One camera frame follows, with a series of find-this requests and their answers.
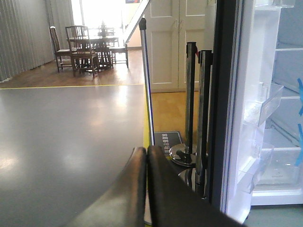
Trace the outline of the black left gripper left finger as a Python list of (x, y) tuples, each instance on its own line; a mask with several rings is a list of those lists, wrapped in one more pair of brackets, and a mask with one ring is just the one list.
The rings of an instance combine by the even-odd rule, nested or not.
[(143, 227), (146, 198), (146, 149), (133, 149), (109, 189), (66, 227)]

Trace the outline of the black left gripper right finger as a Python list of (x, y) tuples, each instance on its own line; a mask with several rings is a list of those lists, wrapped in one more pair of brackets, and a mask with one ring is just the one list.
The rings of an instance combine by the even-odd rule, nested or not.
[(158, 146), (149, 146), (147, 150), (147, 181), (154, 227), (242, 226), (194, 193)]

